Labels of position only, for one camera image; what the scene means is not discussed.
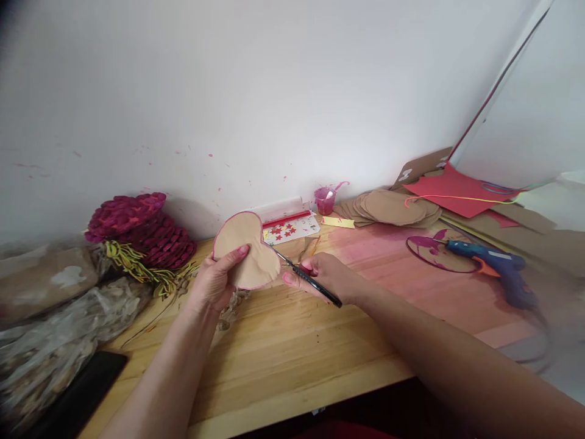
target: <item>scissors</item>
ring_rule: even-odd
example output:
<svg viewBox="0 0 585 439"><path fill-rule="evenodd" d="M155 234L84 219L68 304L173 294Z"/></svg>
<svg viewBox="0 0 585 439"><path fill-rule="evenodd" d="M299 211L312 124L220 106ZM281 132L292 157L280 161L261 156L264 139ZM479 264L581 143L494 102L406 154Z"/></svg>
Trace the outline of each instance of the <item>scissors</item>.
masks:
<svg viewBox="0 0 585 439"><path fill-rule="evenodd" d="M317 282L316 280L314 280L311 276L309 276L307 273L305 273L304 271L302 271L299 267L297 267L295 264L293 264L287 258L285 258L280 253L278 253L274 249L274 247L272 247L272 250L274 250L276 252L276 254L278 256L280 256L280 258L283 261L285 261L288 265L290 265L292 267L292 270L296 274L298 274L301 279L307 281L309 283L309 285L311 285L313 288L315 288L315 290L317 290L322 295L324 295L327 299L329 299L335 306L337 306L337 308L341 308L341 306L343 305L343 303L341 303L341 301L339 300L339 298L337 296L335 296L333 293L329 292L329 290L326 289L325 287L323 287L323 285L321 285L319 282Z"/></svg>

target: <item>pink cup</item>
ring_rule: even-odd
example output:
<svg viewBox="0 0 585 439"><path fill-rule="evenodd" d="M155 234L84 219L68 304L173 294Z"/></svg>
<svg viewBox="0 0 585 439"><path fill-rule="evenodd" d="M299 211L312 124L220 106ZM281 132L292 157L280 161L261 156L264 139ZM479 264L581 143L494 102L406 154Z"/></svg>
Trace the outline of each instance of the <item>pink cup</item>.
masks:
<svg viewBox="0 0 585 439"><path fill-rule="evenodd" d="M335 204L337 191L333 188L322 187L315 191L315 203L319 213L323 216L331 215Z"/></svg>

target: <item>wooden tabletop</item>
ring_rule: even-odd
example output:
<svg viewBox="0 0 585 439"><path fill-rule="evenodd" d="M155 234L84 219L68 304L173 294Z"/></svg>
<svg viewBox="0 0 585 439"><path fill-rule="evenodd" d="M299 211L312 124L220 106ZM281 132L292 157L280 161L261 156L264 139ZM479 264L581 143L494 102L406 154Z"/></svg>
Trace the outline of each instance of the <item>wooden tabletop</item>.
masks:
<svg viewBox="0 0 585 439"><path fill-rule="evenodd" d="M332 253L362 276L493 347L533 334L522 312L503 299L494 278L437 269L413 256L405 240L430 230L373 224L322 226L317 251ZM211 252L199 244L194 259ZM279 244L294 257L303 240ZM127 343L169 303L153 300L106 349L130 356L81 437L96 437L150 364L186 296ZM412 377L408 366L359 309L337 309L280 279L242 303L231 328L216 332L191 415L190 437L226 438Z"/></svg>

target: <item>glue gun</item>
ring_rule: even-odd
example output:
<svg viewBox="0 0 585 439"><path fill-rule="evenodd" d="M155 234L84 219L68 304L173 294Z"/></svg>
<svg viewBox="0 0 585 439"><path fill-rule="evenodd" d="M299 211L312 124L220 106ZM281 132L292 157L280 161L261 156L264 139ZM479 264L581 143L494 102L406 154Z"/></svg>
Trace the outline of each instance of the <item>glue gun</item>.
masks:
<svg viewBox="0 0 585 439"><path fill-rule="evenodd" d="M509 305L523 310L538 306L538 298L519 273L526 267L524 258L463 241L435 241L445 244L445 248L456 255L478 261L481 264L480 273L499 277Z"/></svg>

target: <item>yellow string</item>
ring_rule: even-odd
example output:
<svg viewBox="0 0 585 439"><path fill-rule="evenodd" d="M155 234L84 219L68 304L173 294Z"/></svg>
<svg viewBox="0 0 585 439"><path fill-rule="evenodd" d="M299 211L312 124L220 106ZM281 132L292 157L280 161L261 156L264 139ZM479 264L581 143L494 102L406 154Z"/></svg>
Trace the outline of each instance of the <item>yellow string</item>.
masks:
<svg viewBox="0 0 585 439"><path fill-rule="evenodd" d="M156 284L154 289L155 296L163 298L173 294L177 290L175 279L178 277L187 277L199 268L194 262L190 262L177 271L171 271L161 268L146 268L140 260L144 254L132 248L130 244L120 244L117 241L106 241L105 250L108 258L114 261L118 267L130 274L134 279L141 282L150 282Z"/></svg>
<svg viewBox="0 0 585 439"><path fill-rule="evenodd" d="M408 200L410 199L417 199L417 198L428 198L428 197L439 197L439 198L458 198L458 199L470 199L470 200L474 200L474 201L485 201L485 202L493 202L496 204L514 204L518 202L518 199L520 198L520 195L522 194L522 192L520 192L518 194L518 196L516 197L515 200L512 201L496 201L496 200L486 200L486 199L482 199L482 198L469 198L469 197L457 197L454 195L421 195L421 196L416 196L416 197L409 197L406 198L404 200L404 205L410 209L410 207L408 206Z"/></svg>

